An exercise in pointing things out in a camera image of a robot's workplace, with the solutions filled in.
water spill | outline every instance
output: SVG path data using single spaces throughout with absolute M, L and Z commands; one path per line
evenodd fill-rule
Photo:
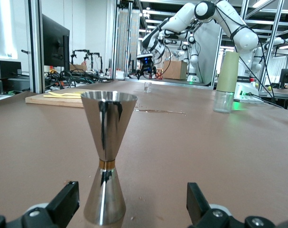
M 173 113 L 173 114 L 182 114 L 183 116 L 186 116 L 186 113 L 183 113 L 183 112 L 152 110 L 152 109 L 134 109 L 134 110 L 137 112 L 145 112 L 145 113 Z

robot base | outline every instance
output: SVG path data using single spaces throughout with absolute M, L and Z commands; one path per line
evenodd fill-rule
M 199 78 L 196 75 L 189 75 L 187 82 L 200 82 Z
M 235 93 L 234 93 L 235 101 L 243 102 L 243 103 L 255 103 L 255 104 L 264 103 L 262 99 L 253 97 L 253 96 L 244 95 L 245 93 L 252 93 L 256 96 L 259 95 L 259 91 L 251 83 L 237 82 Z

black cable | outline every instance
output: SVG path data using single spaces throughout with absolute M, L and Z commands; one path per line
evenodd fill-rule
M 199 67 L 199 72 L 200 72 L 200 76 L 201 76 L 201 80 L 202 80 L 202 83 L 204 84 L 204 81 L 203 81 L 203 78 L 202 78 L 201 69 L 200 69 L 200 64 L 199 64 L 199 61 L 197 62 L 197 65 L 198 65 L 198 67 Z
M 198 44 L 199 45 L 199 47 L 200 47 L 200 51 L 198 51 L 197 49 L 196 49 L 196 44 Z M 199 55 L 200 55 L 200 53 L 201 53 L 201 45 L 200 45 L 200 43 L 199 42 L 195 42 L 195 50 L 197 51 L 197 58 L 199 57 Z M 202 83 L 204 83 L 204 81 L 203 81 L 203 77 L 202 77 L 202 73 L 201 73 L 201 69 L 200 69 L 200 64 L 199 64 L 199 61 L 197 62 L 197 66 L 198 66 L 198 68 L 199 68 L 199 72 L 200 72 L 200 76 L 201 76 L 201 80 L 202 80 Z
M 268 103 L 268 104 L 270 104 L 270 105 L 273 105 L 273 106 L 276 106 L 276 107 L 279 107 L 279 108 L 283 108 L 282 106 L 277 105 L 277 104 L 275 104 L 275 103 L 273 103 L 273 102 L 270 102 L 270 101 L 267 101 L 267 100 L 263 100 L 263 97 L 261 97 L 261 96 L 257 96 L 257 95 L 252 94 L 252 93 L 248 93 L 248 94 L 246 94 L 246 95 L 260 98 L 260 99 L 262 99 L 262 101 L 264 101 L 265 103 Z
M 259 39 L 259 42 L 260 42 L 261 48 L 262 48 L 262 54 L 263 54 L 263 59 L 264 59 L 264 64 L 265 64 L 265 69 L 266 69 L 267 78 L 268 78 L 268 80 L 269 80 L 269 83 L 271 84 L 270 77 L 269 77 L 268 70 L 267 70 L 267 67 L 268 67 L 268 66 L 267 66 L 267 64 L 266 64 L 266 58 L 265 58 L 265 54 L 264 54 L 264 49 L 263 49 L 263 45 L 262 45 L 262 42 L 261 42 L 259 36 L 258 36 L 258 39 Z M 272 91 L 272 95 L 273 95 L 273 101 L 275 102 L 275 94 L 274 94 L 274 92 L 273 92 L 273 89 L 271 89 L 271 91 Z
M 255 76 L 255 74 L 253 73 L 253 71 L 246 65 L 246 63 L 244 62 L 244 60 L 240 57 L 240 60 L 244 63 L 244 65 L 247 67 L 247 69 L 249 69 L 249 71 L 252 73 L 252 75 L 258 80 L 258 82 L 262 85 L 262 87 L 266 90 L 267 93 L 269 93 L 270 97 L 272 97 L 272 94 L 268 91 L 268 89 L 261 83 L 261 81 Z
M 156 63 L 155 65 L 160 64 L 162 61 L 163 61 L 163 57 L 161 56 L 161 61 L 159 61 L 159 62 Z
M 227 16 L 230 20 L 232 20 L 233 22 L 235 22 L 235 23 L 237 23 L 238 25 L 242 25 L 242 24 L 239 24 L 238 22 L 236 22 L 235 20 L 233 20 L 232 18 L 230 18 L 227 14 L 225 14 L 223 11 L 221 11 L 225 16 Z M 230 35 L 232 34 L 231 33 L 231 31 L 230 31 L 230 29 L 229 29 L 229 27 L 228 27 L 228 25 L 227 25 L 227 22 L 224 20 L 224 18 L 223 18 L 223 16 L 220 14 L 220 16 L 221 16 L 221 18 L 223 19 L 223 21 L 225 22 L 225 24 L 226 24 L 226 26 L 227 26 L 227 28 L 228 28 L 228 30 L 229 30 L 229 33 L 230 33 Z M 235 50 L 236 50 L 236 52 L 238 52 L 238 50 L 237 50 L 237 47 L 236 47 L 236 45 L 235 45 L 235 43 L 234 43 L 234 40 L 233 40 L 233 38 L 231 39 L 232 40 L 232 42 L 233 42 L 233 45 L 234 45 L 234 48 L 235 48 Z M 250 70 L 250 72 L 252 73 L 252 75 L 258 80 L 258 82 L 262 85 L 262 87 L 266 90 L 266 92 L 268 92 L 269 93 L 269 95 L 270 95 L 270 97 L 271 98 L 273 98 L 273 100 L 275 99 L 274 98 L 274 96 L 272 97 L 271 96 L 271 93 L 268 91 L 268 89 L 260 82 L 260 80 L 255 76 L 255 74 L 253 73 L 253 71 L 247 66 L 247 64 L 245 63 L 245 61 L 240 57 L 240 60 L 244 63 L 244 65 Z
M 163 76 L 163 74 L 168 70 L 168 68 L 169 68 L 169 66 L 170 66 L 170 64 L 171 64 L 171 51 L 169 50 L 169 48 L 168 48 L 166 45 L 165 45 L 165 47 L 166 47 L 166 48 L 168 49 L 168 51 L 169 51 L 169 54 L 170 54 L 170 60 L 169 60 L 169 64 L 168 64 L 166 70 L 163 71 L 162 76 Z
M 229 17 L 226 13 L 224 13 L 220 8 L 216 7 L 216 9 L 218 10 L 218 13 L 220 14 L 219 11 L 221 11 L 226 17 L 228 17 L 230 20 L 232 20 L 234 23 L 238 24 L 238 25 L 243 25 L 243 24 L 240 24 L 239 22 L 235 21 L 234 19 L 232 19 L 231 17 Z

gold band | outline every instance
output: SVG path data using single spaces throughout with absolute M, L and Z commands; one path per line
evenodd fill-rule
M 100 169 L 103 169 L 103 170 L 112 170 L 115 168 L 115 160 L 107 161 L 107 162 L 100 160 L 99 167 L 100 167 Z

cardboard box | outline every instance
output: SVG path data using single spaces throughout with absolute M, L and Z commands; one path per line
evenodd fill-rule
M 76 65 L 76 64 L 70 64 L 70 70 L 75 70 L 78 69 L 80 71 L 86 71 L 87 70 L 87 66 L 86 65 Z
M 165 61 L 163 70 L 163 78 L 186 80 L 187 63 L 183 61 Z

